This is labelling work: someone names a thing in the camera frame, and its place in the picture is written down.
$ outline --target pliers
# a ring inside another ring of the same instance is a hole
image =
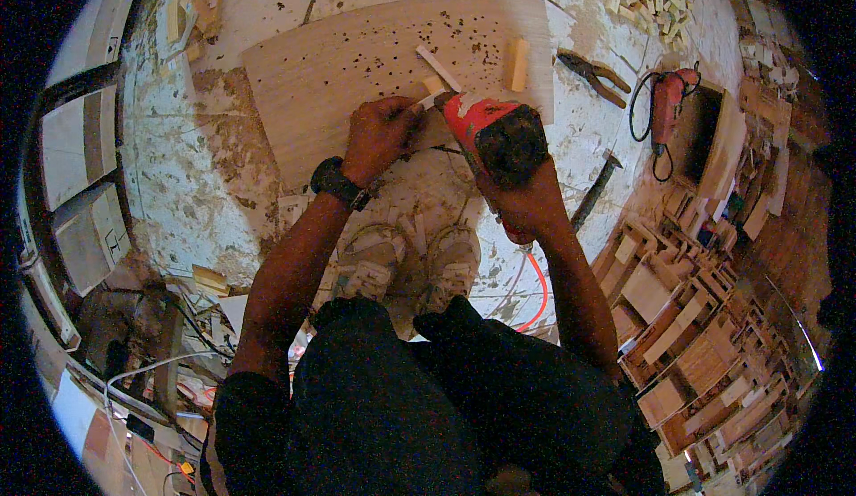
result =
[[[597,79],[598,76],[602,78],[606,78],[611,82],[615,83],[615,86],[618,87],[621,91],[625,93],[630,93],[630,86],[627,85],[618,75],[613,71],[604,66],[594,65],[590,62],[583,59],[579,54],[575,54],[570,50],[566,50],[564,48],[559,48],[556,53],[556,57],[559,58],[559,61],[565,63],[565,66],[579,75],[581,75],[588,83],[591,85],[598,95],[601,95],[609,102],[617,105],[618,107],[624,109],[627,104],[624,100],[621,99],[621,96],[617,95],[615,91],[608,89]]]

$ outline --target person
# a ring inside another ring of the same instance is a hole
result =
[[[561,347],[478,315],[466,299],[478,240],[460,226],[441,231],[427,255],[428,288],[413,319],[427,342],[398,339],[383,307],[407,253],[389,225],[357,232],[339,255],[334,297],[312,314],[356,201],[341,186],[364,190],[410,152],[422,117],[414,103],[391,97],[352,114],[345,158],[316,171],[315,200],[260,267],[218,388],[197,491],[665,493],[552,159],[522,190],[499,190],[484,175],[476,182],[503,219],[537,237]],[[317,335],[290,397],[288,347],[307,317]]]

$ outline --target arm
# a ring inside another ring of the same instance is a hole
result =
[[[367,187],[407,151],[421,107],[391,97],[366,103],[351,115],[342,174]],[[288,347],[315,298],[333,248],[350,217],[348,206],[319,193],[297,223],[277,243],[252,281],[244,324],[229,375],[261,373],[288,382]]]
[[[562,345],[579,345],[596,368],[619,379],[615,323],[571,228],[553,159],[541,165],[522,190],[499,190],[483,174],[476,175],[476,183],[503,219],[538,239],[550,266]]]

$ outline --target red power drill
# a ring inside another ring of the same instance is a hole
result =
[[[444,93],[434,99],[434,105],[461,145],[470,169],[484,172],[502,190],[525,186],[547,159],[541,116],[529,105],[480,99],[472,93]],[[502,227],[515,244],[535,240],[505,220]]]
[[[651,86],[652,95],[650,97],[650,117],[648,127],[642,137],[637,137],[634,132],[634,107],[636,106],[636,97],[642,86],[648,81],[648,78],[654,78]],[[699,62],[696,61],[695,66],[691,69],[679,69],[664,73],[652,72],[639,84],[633,98],[630,101],[630,135],[636,141],[644,141],[650,132],[650,146],[654,150],[654,166],[652,171],[654,178],[658,182],[666,182],[672,176],[672,154],[669,152],[669,139],[675,132],[675,126],[678,123],[680,115],[681,102],[684,98],[695,93],[701,83],[701,74],[699,73]],[[669,174],[666,178],[657,176],[657,161],[660,156],[666,153],[669,156]]]

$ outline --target sneaker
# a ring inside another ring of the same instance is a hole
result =
[[[380,302],[404,260],[404,236],[388,224],[360,229],[339,253],[333,298],[363,298]]]
[[[428,286],[421,314],[445,312],[454,296],[467,297],[478,275],[481,247],[471,229],[453,225],[428,249]]]

